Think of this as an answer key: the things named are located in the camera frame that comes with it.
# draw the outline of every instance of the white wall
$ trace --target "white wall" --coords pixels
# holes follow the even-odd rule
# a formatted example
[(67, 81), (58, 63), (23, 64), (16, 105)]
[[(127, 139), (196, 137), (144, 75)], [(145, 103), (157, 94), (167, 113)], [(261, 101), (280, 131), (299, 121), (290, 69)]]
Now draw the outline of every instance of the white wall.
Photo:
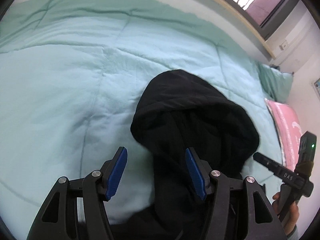
[[(317, 135), (320, 140), (320, 99), (313, 89), (313, 83), (320, 78), (320, 46), (309, 60), (295, 73), (288, 104), (299, 117), (302, 132), (306, 130)], [(315, 166), (310, 180), (315, 187), (309, 198), (303, 197), (299, 203), (300, 235), (308, 228), (320, 207), (320, 144), (316, 148)]]
[[(302, 1), (267, 40), (276, 56), (270, 63), (280, 65), (283, 72), (297, 72), (316, 51), (320, 43), (319, 28)], [(288, 46), (281, 51), (280, 45)]]
[[(279, 45), (288, 41), (286, 50)], [(302, 2), (268, 40), (277, 52), (274, 64), (284, 72), (295, 72), (288, 104), (297, 112), (302, 132), (309, 130), (320, 140), (320, 98), (313, 84), (320, 78), (320, 30)], [(315, 166), (310, 180), (315, 187), (311, 197), (299, 202), (297, 223), (301, 236), (320, 207), (320, 144), (316, 148)]]

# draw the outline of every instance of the sleeve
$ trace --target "sleeve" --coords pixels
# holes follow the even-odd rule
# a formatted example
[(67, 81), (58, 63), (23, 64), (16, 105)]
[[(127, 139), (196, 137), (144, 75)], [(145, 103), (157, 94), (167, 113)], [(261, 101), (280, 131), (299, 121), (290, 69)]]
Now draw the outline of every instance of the sleeve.
[(299, 234), (297, 226), (294, 227), (293, 231), (287, 235), (288, 240), (299, 240)]

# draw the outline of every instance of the pink pillowcase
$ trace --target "pink pillowcase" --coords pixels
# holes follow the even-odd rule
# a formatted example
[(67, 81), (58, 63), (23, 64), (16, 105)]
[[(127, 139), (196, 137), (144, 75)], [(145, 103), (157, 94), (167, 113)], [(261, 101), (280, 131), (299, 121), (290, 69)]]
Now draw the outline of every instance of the pink pillowcase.
[(298, 162), (300, 138), (302, 136), (296, 112), (288, 105), (265, 99), (267, 107), (276, 123), (283, 165), (294, 170)]

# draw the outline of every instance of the bed sheet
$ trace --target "bed sheet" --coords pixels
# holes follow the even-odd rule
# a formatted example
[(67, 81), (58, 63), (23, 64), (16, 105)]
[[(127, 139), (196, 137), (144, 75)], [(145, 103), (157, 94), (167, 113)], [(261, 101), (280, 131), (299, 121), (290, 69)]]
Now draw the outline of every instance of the bed sheet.
[[(243, 106), (260, 134), (258, 150), (281, 163), (259, 78), (265, 67), (211, 23), (154, 0), (11, 6), (0, 23), (0, 216), (18, 240), (26, 239), (57, 178), (86, 176), (119, 146), (129, 156), (105, 204), (110, 223), (149, 206), (152, 157), (130, 125), (149, 81), (172, 69), (198, 75)], [(276, 83), (290, 79), (268, 75)], [(280, 188), (252, 159), (242, 173), (267, 181), (269, 199)]]

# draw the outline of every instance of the pillow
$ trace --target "pillow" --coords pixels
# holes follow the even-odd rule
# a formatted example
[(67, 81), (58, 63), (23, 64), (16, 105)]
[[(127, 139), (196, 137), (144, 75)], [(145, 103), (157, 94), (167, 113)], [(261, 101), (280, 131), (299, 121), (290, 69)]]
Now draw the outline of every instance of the pillow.
[(266, 97), (273, 101), (286, 102), (291, 90), (293, 75), (281, 73), (260, 62), (257, 62), (257, 67), (261, 86), (268, 95)]
[(302, 136), (296, 112), (288, 105), (265, 99), (275, 121), (281, 146), (283, 165), (294, 170), (298, 162), (300, 138)]

